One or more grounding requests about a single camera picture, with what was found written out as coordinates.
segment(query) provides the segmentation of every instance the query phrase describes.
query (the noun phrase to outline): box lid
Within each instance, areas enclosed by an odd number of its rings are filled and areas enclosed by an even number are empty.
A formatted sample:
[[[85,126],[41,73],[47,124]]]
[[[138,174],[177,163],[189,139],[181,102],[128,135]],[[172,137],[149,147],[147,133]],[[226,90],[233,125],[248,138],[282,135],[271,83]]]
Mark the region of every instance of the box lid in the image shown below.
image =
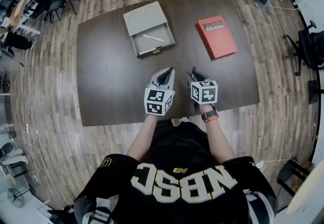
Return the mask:
[[[124,19],[129,35],[135,35],[168,22],[158,2],[153,2],[125,13]]]

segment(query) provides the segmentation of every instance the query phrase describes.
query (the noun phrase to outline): white lettering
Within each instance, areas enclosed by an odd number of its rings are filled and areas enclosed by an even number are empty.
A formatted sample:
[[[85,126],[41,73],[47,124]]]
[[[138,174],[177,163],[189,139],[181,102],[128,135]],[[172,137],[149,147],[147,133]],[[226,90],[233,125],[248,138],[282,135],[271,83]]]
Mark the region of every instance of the white lettering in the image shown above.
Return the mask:
[[[171,184],[164,183],[163,178],[168,179],[170,183],[179,184],[179,181],[176,178],[165,173],[163,170],[158,170],[155,178],[156,184],[158,186],[154,185],[153,195],[158,202],[164,202],[164,203],[175,202],[180,198],[180,188]],[[161,188],[170,190],[171,195],[163,196]]]
[[[147,167],[147,168],[150,169],[148,171],[145,186],[143,184],[139,183],[138,182],[139,178],[135,177],[135,176],[133,176],[133,178],[131,180],[131,183],[132,183],[132,186],[139,189],[143,194],[150,195],[150,194],[152,194],[154,178],[155,178],[155,173],[156,173],[156,167],[154,165],[152,165],[152,164],[142,163],[142,164],[137,166],[137,169],[143,169],[144,167]]]
[[[212,199],[211,195],[206,191],[203,175],[201,171],[180,180],[182,198],[186,202],[199,203]],[[190,180],[194,180],[195,184],[189,185]],[[198,196],[191,196],[190,191],[197,191]]]
[[[219,182],[229,189],[237,184],[237,181],[230,176],[230,174],[225,170],[224,166],[215,166],[215,168],[219,170],[221,174],[212,168],[208,168],[204,171],[204,174],[208,176],[214,190],[212,192],[213,199],[225,193],[224,188],[219,186]]]

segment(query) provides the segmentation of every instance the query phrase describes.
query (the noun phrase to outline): logo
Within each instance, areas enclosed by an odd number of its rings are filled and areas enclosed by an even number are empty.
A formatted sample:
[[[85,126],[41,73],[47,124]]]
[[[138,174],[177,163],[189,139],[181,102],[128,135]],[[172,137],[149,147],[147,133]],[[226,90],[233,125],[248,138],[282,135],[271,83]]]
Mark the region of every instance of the logo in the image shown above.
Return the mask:
[[[175,168],[173,169],[174,173],[186,173],[188,171],[188,168]]]
[[[109,166],[111,164],[111,159],[110,158],[105,158],[102,162],[101,165],[99,167],[106,167]]]
[[[212,30],[216,30],[216,29],[220,29],[224,27],[224,23],[223,21],[215,21],[215,22],[211,22],[211,23],[207,23],[204,26],[204,29],[206,32],[208,31],[212,31]]]

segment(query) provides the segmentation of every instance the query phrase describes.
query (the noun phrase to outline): wristwatch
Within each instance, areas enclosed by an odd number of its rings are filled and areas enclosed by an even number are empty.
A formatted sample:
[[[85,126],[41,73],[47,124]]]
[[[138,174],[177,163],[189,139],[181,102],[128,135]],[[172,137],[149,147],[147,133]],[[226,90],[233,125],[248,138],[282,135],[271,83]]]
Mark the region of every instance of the wristwatch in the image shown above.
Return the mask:
[[[201,118],[205,123],[219,118],[218,111],[215,109],[214,105],[211,104],[211,106],[213,107],[213,110],[201,115]]]

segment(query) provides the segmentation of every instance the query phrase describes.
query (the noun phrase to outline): wooden floor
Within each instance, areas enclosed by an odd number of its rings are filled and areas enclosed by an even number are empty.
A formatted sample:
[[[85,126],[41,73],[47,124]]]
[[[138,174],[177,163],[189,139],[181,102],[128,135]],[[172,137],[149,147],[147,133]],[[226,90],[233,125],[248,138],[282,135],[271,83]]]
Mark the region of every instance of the wooden floor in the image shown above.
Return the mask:
[[[41,184],[36,193],[43,200],[51,198],[55,208],[72,203],[106,154],[125,153],[141,126],[82,126],[76,87],[77,26],[99,14],[142,1],[146,0],[73,0],[77,16],[69,9],[64,11],[62,22],[51,25],[39,18],[32,23],[42,32],[36,46],[28,53],[16,51],[16,58],[25,64],[25,77],[22,68],[10,64],[17,142],[23,147],[25,122],[29,124],[31,140],[38,132],[42,151],[27,155],[28,166],[30,173],[36,174],[32,154],[41,166]],[[281,59],[291,50],[282,35],[289,33],[297,39],[302,20],[296,11],[259,10],[253,0],[233,1],[251,45],[260,103],[222,111],[221,126],[238,156],[251,155],[256,162],[297,156],[305,163],[313,147],[317,123],[318,105],[307,103],[307,81],[315,79],[315,72],[303,67],[297,78],[295,59]],[[290,0],[270,3],[293,7]],[[192,120],[201,124],[199,118]],[[290,199],[286,193],[280,193],[276,184],[284,163],[266,163],[264,170],[281,205]]]

